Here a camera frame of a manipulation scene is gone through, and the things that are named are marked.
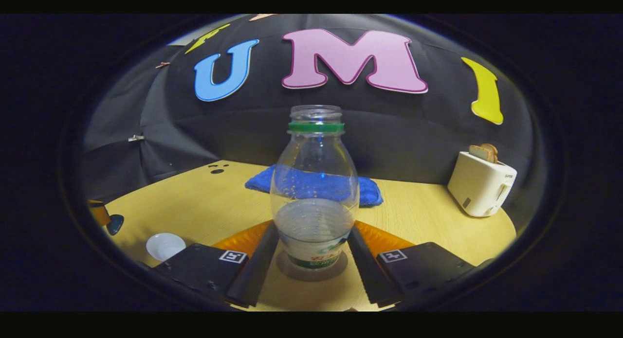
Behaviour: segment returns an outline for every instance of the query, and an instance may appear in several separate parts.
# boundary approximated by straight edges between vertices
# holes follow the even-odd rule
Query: pink letter
[[[327,82],[327,76],[318,72],[316,57],[344,84],[354,83],[374,57],[375,70],[366,78],[370,85],[413,94],[428,91],[407,46],[411,40],[402,35],[371,30],[349,45],[326,30],[308,29],[288,33],[283,39],[292,41],[292,70],[282,80],[286,88],[315,88]]]

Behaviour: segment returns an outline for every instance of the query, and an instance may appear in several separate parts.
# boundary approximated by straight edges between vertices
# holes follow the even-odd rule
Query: plastic bottle
[[[359,209],[359,181],[341,135],[337,106],[295,106],[290,143],[275,167],[272,214],[294,267],[325,271],[335,265]]]

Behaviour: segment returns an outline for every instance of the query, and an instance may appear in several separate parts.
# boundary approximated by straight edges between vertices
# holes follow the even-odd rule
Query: blue cloth
[[[252,177],[244,184],[244,187],[251,190],[257,190],[262,192],[271,191],[271,179],[275,166],[272,165],[269,169],[264,170],[260,174]],[[341,179],[345,177],[330,176],[322,173],[302,172],[300,170],[291,170],[292,176],[288,176],[293,182],[293,185],[307,186],[310,183],[316,186],[314,189],[314,195],[317,198],[327,198],[331,200],[341,200],[340,194],[343,194],[340,190]],[[294,198],[311,198],[311,191],[309,189],[295,190]],[[383,197],[381,196],[381,190],[376,182],[370,180],[367,177],[359,178],[359,194],[360,194],[360,207],[374,207],[383,203]]]

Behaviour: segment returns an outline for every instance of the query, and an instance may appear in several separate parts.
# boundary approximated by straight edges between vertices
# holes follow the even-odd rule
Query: toaster
[[[506,200],[517,170],[501,161],[491,163],[469,152],[459,152],[448,190],[471,216],[491,216]]]

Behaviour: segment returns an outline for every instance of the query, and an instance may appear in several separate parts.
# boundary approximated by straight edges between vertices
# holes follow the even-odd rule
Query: wooden table
[[[122,229],[110,238],[131,259],[155,267],[160,261],[147,253],[145,243],[156,233],[177,234],[186,245],[213,245],[271,220],[269,194],[244,187],[247,180],[266,168],[221,160],[131,192],[106,205],[110,214],[125,217]],[[216,169],[224,172],[211,174]],[[477,266],[496,257],[516,237],[514,226],[502,209],[487,218],[468,216],[443,185],[372,180],[381,189],[385,202],[360,209],[357,219],[414,244],[435,242]],[[275,256],[282,250],[280,241]],[[336,278],[316,283],[283,275],[273,258],[258,304],[248,310],[380,310],[368,301],[347,246],[345,254],[347,269]]]

